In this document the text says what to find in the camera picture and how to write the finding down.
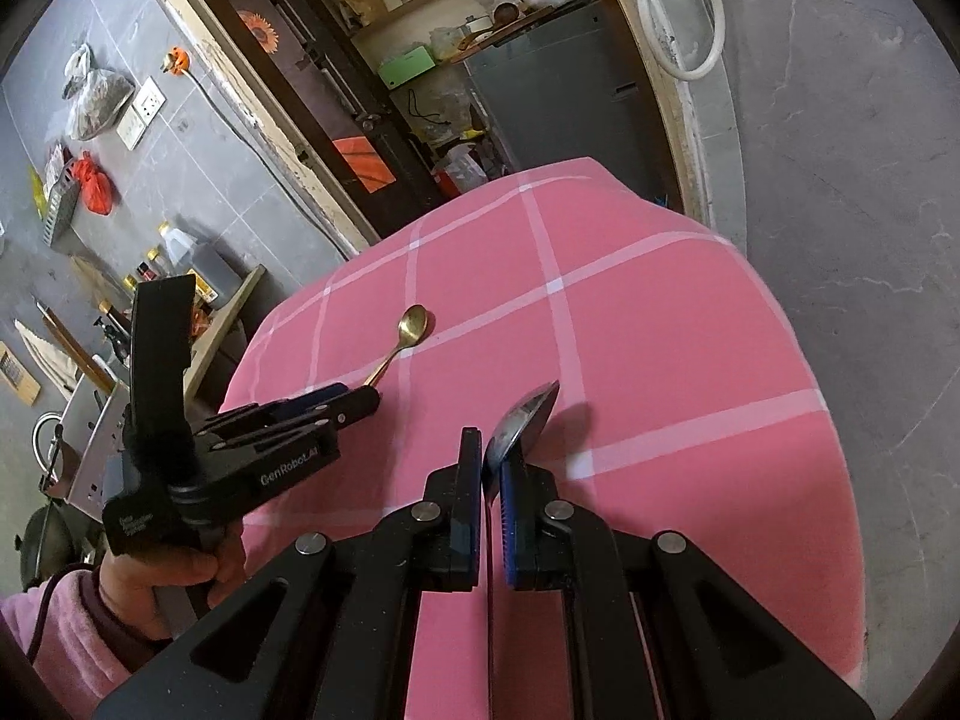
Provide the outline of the left hand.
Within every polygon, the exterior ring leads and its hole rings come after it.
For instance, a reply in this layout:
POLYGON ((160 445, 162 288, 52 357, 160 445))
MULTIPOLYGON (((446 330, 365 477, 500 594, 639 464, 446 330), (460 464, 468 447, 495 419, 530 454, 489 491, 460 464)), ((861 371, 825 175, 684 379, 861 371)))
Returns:
POLYGON ((192 550, 109 553, 99 567, 99 598, 117 621, 146 640, 171 637, 156 589, 206 585, 206 604, 218 606, 245 582, 244 525, 231 523, 213 553, 192 550))

